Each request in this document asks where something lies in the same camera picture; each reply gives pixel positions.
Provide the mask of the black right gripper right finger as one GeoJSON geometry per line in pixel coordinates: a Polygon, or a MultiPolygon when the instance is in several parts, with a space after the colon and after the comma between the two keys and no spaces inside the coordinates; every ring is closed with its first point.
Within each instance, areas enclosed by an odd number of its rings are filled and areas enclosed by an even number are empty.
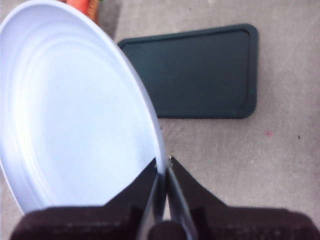
{"type": "Polygon", "coordinates": [[[318,240],[320,231],[305,214],[284,208],[236,207],[203,187],[174,158],[168,182],[177,191],[185,227],[195,240],[318,240]]]}

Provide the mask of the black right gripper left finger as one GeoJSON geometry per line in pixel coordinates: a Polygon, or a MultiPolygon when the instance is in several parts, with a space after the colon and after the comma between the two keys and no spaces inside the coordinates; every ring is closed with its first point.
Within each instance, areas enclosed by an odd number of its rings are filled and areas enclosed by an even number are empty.
{"type": "Polygon", "coordinates": [[[35,210],[17,224],[12,240],[134,240],[158,175],[156,161],[101,206],[35,210]]]}

